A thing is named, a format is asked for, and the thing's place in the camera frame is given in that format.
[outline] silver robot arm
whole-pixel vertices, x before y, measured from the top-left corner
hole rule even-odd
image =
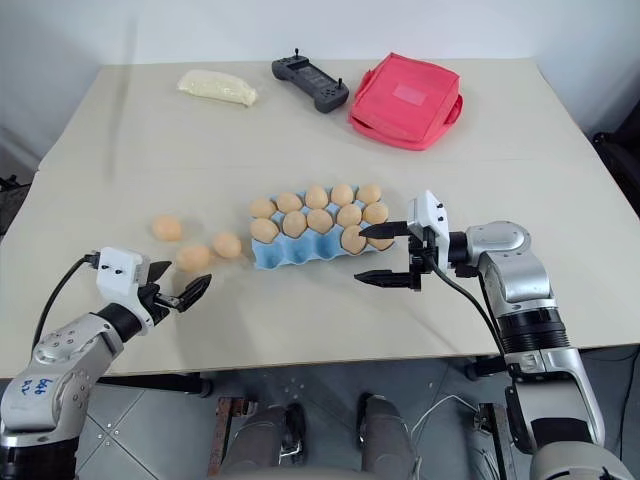
[[[569,344],[549,277],[531,251],[531,236],[511,222],[448,231],[446,210],[431,192],[409,203],[407,222],[363,230],[363,236],[409,236],[407,273],[373,270],[358,280],[420,290],[420,277],[450,266],[479,277],[486,320],[513,383],[505,391],[513,441],[534,455],[531,478],[629,480],[603,448],[604,422],[580,353]]]
[[[75,478],[75,452],[93,385],[125,342],[152,329],[168,315],[167,307],[185,311],[209,286],[206,275],[179,297],[160,294],[153,282],[169,265],[128,250],[101,250],[93,266],[98,289],[110,303],[41,339],[4,393],[0,479]]]

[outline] red bag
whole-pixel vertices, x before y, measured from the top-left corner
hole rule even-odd
[[[349,122],[363,135],[425,150],[462,111],[460,77],[445,68],[391,53],[363,77]]]

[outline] egg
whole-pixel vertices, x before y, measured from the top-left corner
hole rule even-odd
[[[164,242],[177,242],[182,239],[182,224],[178,217],[160,215],[153,219],[151,225],[153,235]]]
[[[204,245],[191,245],[178,250],[176,265],[184,272],[203,270],[211,263],[211,251]]]
[[[213,249],[223,258],[236,258],[242,252],[242,244],[235,233],[224,232],[213,237]]]
[[[367,238],[367,243],[382,251],[393,245],[393,238]]]
[[[266,197],[258,198],[249,205],[249,212],[254,218],[271,218],[276,213],[276,206]]]
[[[282,231],[291,238],[298,238],[307,229],[307,217],[300,211],[289,212],[282,221]]]
[[[304,203],[312,209],[324,208],[329,204],[329,195],[320,185],[314,185],[307,190]]]
[[[280,230],[271,220],[266,218],[256,218],[251,222],[251,236],[262,243],[271,243],[276,238]]]
[[[353,190],[346,183],[336,185],[331,190],[331,201],[336,205],[344,207],[353,202]]]
[[[278,210],[282,213],[289,213],[300,210],[302,208],[302,200],[295,193],[284,192],[276,198],[276,205],[278,205]]]
[[[370,183],[358,189],[356,200],[360,200],[362,203],[369,205],[370,203],[380,200],[380,197],[382,197],[380,187],[375,183]]]
[[[311,230],[318,233],[327,233],[333,227],[333,218],[325,210],[311,210],[307,214],[307,224]]]
[[[362,210],[357,205],[350,203],[340,209],[336,217],[336,223],[343,227],[358,225],[362,221]]]
[[[349,225],[345,228],[340,238],[342,248],[354,255],[360,253],[367,244],[367,239],[360,236],[361,231],[360,225]]]
[[[371,205],[367,205],[362,214],[362,218],[365,222],[372,225],[384,223],[389,218],[389,208],[384,203],[374,202]]]

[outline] black remote controller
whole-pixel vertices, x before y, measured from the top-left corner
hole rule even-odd
[[[271,64],[271,71],[278,80],[289,80],[313,98],[316,110],[329,113],[347,101],[349,89],[342,79],[336,82],[307,57],[296,54],[293,57],[281,58]]]

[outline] white table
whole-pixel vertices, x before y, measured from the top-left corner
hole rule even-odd
[[[352,90],[373,61],[318,62]],[[409,152],[357,134],[346,108],[322,115],[268,63],[105,67],[41,164],[0,246],[0,377],[20,371],[49,293],[71,263],[106,245],[173,259],[149,223],[187,219],[189,242],[232,230],[248,258],[212,268],[213,288],[190,311],[129,343],[112,374],[307,362],[471,355],[495,351],[473,307],[435,276],[423,292],[356,282],[373,268],[406,270],[391,251],[276,271],[252,268],[247,204],[312,183],[377,182],[394,219],[426,188],[452,229],[508,219],[533,235],[572,343],[640,341],[640,223],[594,150],[529,60],[450,60],[465,100],[458,124],[431,149]],[[175,90],[191,68],[245,78],[252,108]],[[189,278],[173,268],[162,286]],[[477,280],[460,280],[480,295]],[[95,272],[63,290],[46,330],[102,303]]]

